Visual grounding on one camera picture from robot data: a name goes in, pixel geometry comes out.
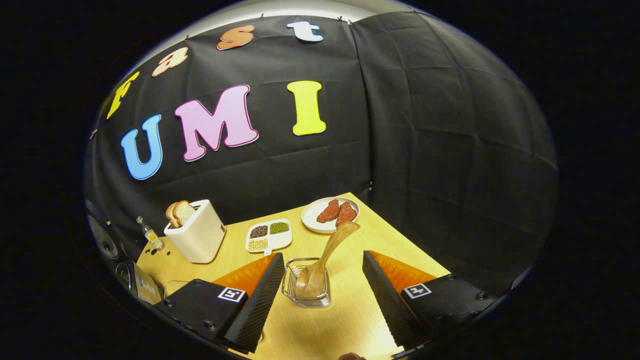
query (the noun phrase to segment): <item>pink letter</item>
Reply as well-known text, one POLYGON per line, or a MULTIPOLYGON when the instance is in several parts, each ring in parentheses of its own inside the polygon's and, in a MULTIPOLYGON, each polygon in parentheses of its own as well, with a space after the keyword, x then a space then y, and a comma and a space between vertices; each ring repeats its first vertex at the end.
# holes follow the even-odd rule
POLYGON ((182 120, 184 132, 185 161, 200 159, 207 149, 198 142, 197 133, 207 145, 217 151, 222 136, 222 126, 227 126, 225 145, 236 147, 258 139, 258 132, 251 127, 246 111, 246 94, 249 85, 232 86, 220 95, 213 115, 197 100, 191 100, 175 109, 176 116, 182 120))

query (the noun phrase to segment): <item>plate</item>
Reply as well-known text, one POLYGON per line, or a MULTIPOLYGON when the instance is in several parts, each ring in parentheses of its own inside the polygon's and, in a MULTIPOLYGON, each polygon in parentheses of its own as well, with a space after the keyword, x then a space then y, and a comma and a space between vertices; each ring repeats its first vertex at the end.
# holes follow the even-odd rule
POLYGON ((289 221, 285 218, 281 218, 278 220, 273 220, 273 221, 267 221, 267 222, 262 222, 259 224, 255 224, 254 226, 251 226, 249 228, 249 230, 246 232, 246 240, 244 241, 244 249, 247 250, 248 252, 264 252, 265 256, 271 255, 271 252, 273 250, 276 249, 281 249, 285 246, 288 246, 288 244, 291 243, 291 240, 293 239, 292 236, 292 232, 291 232, 291 224, 289 223, 289 221), (278 233, 278 234, 273 234, 271 235, 271 224, 275 223, 275 222, 284 222, 289 226, 289 230, 285 231, 284 233, 278 233), (267 235, 265 236, 261 236, 259 238, 251 238, 251 232, 258 226, 267 226, 267 235), (249 241, 251 240, 262 240, 262 239, 267 239, 267 248, 264 250, 249 250, 249 241))
POLYGON ((335 199, 338 200, 338 206, 344 204, 345 202, 351 204, 351 207, 356 211, 356 218, 351 222, 358 221, 358 217, 360 217, 360 206, 358 206, 357 202, 345 197, 325 197, 324 199, 312 202, 311 204, 307 205, 304 210, 302 210, 302 223, 305 224, 305 226, 308 227, 309 230, 315 231, 317 233, 331 234, 332 232, 334 232, 336 229, 335 222, 337 221, 337 219, 325 223, 318 222, 316 221, 316 219, 318 218, 318 215, 320 215, 320 213, 322 213, 324 209, 329 206, 329 202, 335 199))

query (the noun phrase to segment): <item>small glass bottle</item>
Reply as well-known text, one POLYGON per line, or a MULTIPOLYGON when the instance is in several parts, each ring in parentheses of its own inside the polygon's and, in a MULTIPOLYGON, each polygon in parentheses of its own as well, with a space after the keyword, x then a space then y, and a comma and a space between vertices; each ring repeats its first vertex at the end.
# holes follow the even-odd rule
POLYGON ((142 228, 142 233, 145 235, 147 240, 149 240, 149 242, 153 244, 153 246, 157 250, 162 250, 164 247, 162 240, 160 240, 160 238, 158 238, 158 235, 156 235, 156 232, 149 225, 145 223, 144 219, 142 219, 142 217, 137 217, 136 222, 140 224, 140 227, 142 228))

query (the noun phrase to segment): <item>spoon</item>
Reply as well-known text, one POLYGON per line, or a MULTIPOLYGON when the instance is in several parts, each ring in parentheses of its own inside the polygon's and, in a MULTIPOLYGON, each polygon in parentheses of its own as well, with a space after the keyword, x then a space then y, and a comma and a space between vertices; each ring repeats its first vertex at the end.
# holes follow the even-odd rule
POLYGON ((335 250, 340 243, 347 238, 347 236, 353 234, 358 230, 360 226, 350 221, 345 221, 326 242, 324 252, 318 261, 306 266, 300 272, 298 280, 296 281, 296 296, 297 297, 317 297, 324 291, 324 266, 326 261, 331 256, 331 253, 335 250))

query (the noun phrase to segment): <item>lentils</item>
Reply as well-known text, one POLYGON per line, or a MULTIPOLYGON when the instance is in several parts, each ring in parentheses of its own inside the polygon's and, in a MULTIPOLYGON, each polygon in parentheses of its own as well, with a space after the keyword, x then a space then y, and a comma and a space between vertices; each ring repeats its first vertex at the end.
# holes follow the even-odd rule
POLYGON ((248 245, 249 251, 260 251, 267 248, 267 239, 251 240, 248 245))
POLYGON ((273 224, 271 224, 271 230, 269 231, 269 234, 273 235, 273 234, 279 234, 279 233, 284 233, 285 231, 289 230, 289 225, 286 222, 274 222, 273 224))
POLYGON ((267 235, 267 225, 258 226, 255 229, 251 230, 250 238, 261 238, 267 235))

